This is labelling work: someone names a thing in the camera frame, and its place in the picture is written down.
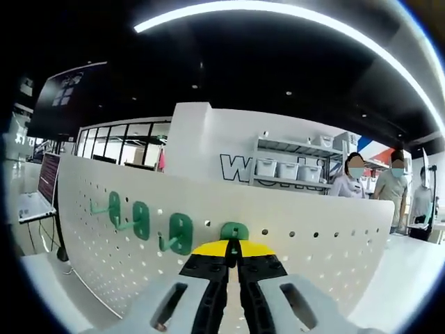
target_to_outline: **storage box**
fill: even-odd
[[[298,164],[293,162],[279,162],[277,174],[282,179],[297,179]]]
[[[257,175],[274,177],[276,168],[276,160],[257,159]]]
[[[334,138],[330,136],[317,136],[312,141],[312,145],[317,145],[322,148],[332,148],[333,143],[334,143]]]
[[[306,182],[320,182],[321,166],[300,166],[298,179]]]
[[[343,142],[346,142],[346,151],[348,154],[356,152],[358,149],[359,136],[352,132],[344,132],[334,137],[333,148],[335,150],[343,150]]]

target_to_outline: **person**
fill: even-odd
[[[410,224],[411,226],[417,226],[410,229],[410,237],[428,241],[431,234],[431,224],[429,224],[429,222],[432,216],[433,194],[431,189],[426,187],[425,167],[422,167],[420,170],[420,178],[422,180],[422,184],[414,192]]]
[[[391,168],[382,172],[375,184],[374,198],[378,200],[391,200],[394,203],[394,215],[390,233],[395,233],[397,227],[402,225],[405,214],[408,181],[403,176],[405,162],[402,150],[391,153]]]
[[[360,182],[360,177],[364,172],[364,162],[362,156],[353,152],[345,161],[344,174],[337,177],[329,191],[331,196],[365,198],[364,187]]]

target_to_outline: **man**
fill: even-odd
[[[425,167],[420,170],[422,184],[414,192],[412,201],[411,224],[416,226],[411,228],[410,237],[428,241],[431,234],[430,218],[432,216],[432,198],[431,189],[425,186]]]
[[[391,168],[381,173],[375,184],[374,198],[378,200],[392,200],[394,216],[390,233],[395,233],[402,224],[405,214],[408,181],[403,176],[405,159],[402,150],[391,153]]]

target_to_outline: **white pegboard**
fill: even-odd
[[[115,230],[107,213],[90,214],[90,199],[106,207],[110,191],[120,195],[122,220],[131,221],[136,201],[149,207],[149,240],[137,238],[132,228]],[[187,260],[158,249],[157,233],[168,235],[176,212],[193,220],[193,248],[218,240],[226,222],[245,224],[250,240],[270,246],[288,273],[310,279],[347,315],[377,268],[394,210],[392,202],[200,183],[69,155],[61,159],[59,206],[73,267],[120,316],[151,278],[177,274]],[[220,331],[248,333],[236,271],[231,280]]]

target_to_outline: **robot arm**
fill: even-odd
[[[348,322],[308,280],[288,275],[267,246],[246,240],[196,248],[178,275],[159,276],[116,326],[85,334],[216,334],[227,305],[229,268],[238,268],[251,334],[379,334]]]

